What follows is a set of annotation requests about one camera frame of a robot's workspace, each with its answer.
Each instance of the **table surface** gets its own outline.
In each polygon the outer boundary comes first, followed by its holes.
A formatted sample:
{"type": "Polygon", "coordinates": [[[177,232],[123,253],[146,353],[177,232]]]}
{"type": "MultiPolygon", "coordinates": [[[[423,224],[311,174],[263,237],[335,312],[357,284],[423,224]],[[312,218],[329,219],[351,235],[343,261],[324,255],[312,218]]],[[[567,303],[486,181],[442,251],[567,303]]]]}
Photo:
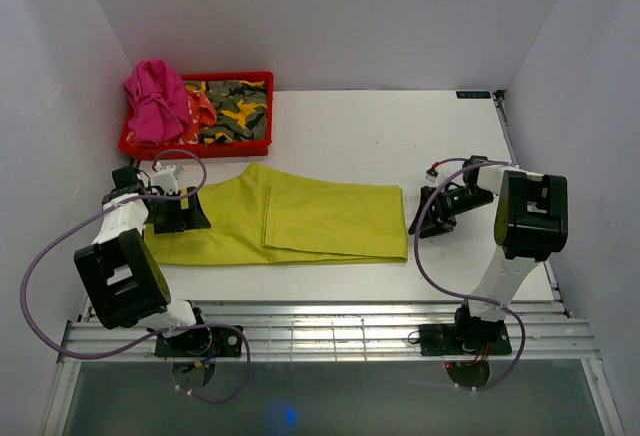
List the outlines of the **table surface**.
{"type": "MultiPolygon", "coordinates": [[[[407,227],[426,169],[447,157],[508,160],[492,100],[459,100],[453,91],[287,91],[274,97],[268,156],[207,161],[208,182],[242,173],[249,162],[325,181],[395,184],[404,193],[407,227]]],[[[182,184],[200,168],[181,161],[182,184]]],[[[142,169],[149,169],[143,162],[142,169]]],[[[495,248],[495,204],[458,216],[452,233],[422,240],[421,259],[444,287],[471,292],[495,248]]],[[[197,301],[407,302],[452,300],[419,274],[410,245],[406,264],[162,266],[174,298],[197,301]]],[[[550,301],[545,268],[525,280],[515,301],[550,301]]]]}

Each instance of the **black label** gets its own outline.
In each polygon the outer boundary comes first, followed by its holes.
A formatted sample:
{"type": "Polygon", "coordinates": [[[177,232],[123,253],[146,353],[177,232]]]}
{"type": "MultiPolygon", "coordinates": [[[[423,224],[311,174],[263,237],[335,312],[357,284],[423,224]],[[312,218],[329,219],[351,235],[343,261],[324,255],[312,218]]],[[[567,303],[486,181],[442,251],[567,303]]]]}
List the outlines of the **black label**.
{"type": "Polygon", "coordinates": [[[491,99],[489,91],[456,91],[458,99],[491,99]]]}

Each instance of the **yellow-green fabric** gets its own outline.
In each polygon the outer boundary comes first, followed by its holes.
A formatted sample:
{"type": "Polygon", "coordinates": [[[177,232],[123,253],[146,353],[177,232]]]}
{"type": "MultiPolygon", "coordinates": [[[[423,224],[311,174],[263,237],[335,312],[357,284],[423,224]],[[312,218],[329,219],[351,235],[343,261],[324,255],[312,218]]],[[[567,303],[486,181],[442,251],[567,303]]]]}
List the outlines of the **yellow-green fabric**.
{"type": "Polygon", "coordinates": [[[252,163],[198,193],[211,229],[145,231],[160,264],[379,263],[407,260],[402,190],[328,183],[252,163]]]}

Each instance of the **red basket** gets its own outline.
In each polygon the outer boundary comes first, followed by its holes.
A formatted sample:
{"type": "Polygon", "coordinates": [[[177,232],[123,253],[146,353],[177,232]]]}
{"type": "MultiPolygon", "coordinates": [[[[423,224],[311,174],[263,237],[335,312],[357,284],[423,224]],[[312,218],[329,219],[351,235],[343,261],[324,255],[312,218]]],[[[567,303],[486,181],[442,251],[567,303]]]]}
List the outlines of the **red basket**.
{"type": "MultiPolygon", "coordinates": [[[[155,147],[140,147],[128,145],[125,140],[129,134],[129,120],[133,118],[133,108],[129,106],[127,119],[122,128],[118,148],[123,153],[130,155],[137,160],[152,160],[161,151],[169,149],[185,149],[195,153],[200,158],[226,158],[238,156],[266,156],[269,154],[271,144],[271,127],[273,125],[273,73],[269,71],[257,71],[252,73],[213,73],[213,74],[185,74],[181,76],[183,80],[195,81],[226,81],[240,79],[257,83],[266,81],[267,85],[267,137],[259,141],[240,141],[230,144],[163,144],[155,147]]],[[[185,159],[189,156],[176,153],[175,159],[185,159]]]]}

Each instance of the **white wall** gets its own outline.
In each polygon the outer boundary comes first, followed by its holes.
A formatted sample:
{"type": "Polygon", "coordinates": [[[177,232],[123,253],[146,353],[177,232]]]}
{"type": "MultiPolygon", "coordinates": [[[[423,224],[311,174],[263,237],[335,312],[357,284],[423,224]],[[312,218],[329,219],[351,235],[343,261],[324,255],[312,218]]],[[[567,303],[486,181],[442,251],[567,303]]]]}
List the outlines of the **white wall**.
{"type": "Polygon", "coordinates": [[[591,321],[627,434],[640,434],[640,0],[558,0],[507,93],[519,162],[566,175],[567,306],[591,321]]]}
{"type": "MultiPolygon", "coordinates": [[[[0,434],[36,434],[56,354],[28,330],[18,294],[47,242],[93,214],[121,162],[121,83],[131,70],[96,0],[0,0],[0,434]]],[[[82,285],[73,251],[96,227],[41,264],[29,298],[60,339],[82,285]]]]}
{"type": "Polygon", "coordinates": [[[280,89],[501,88],[556,0],[98,0],[133,62],[280,89]]]}

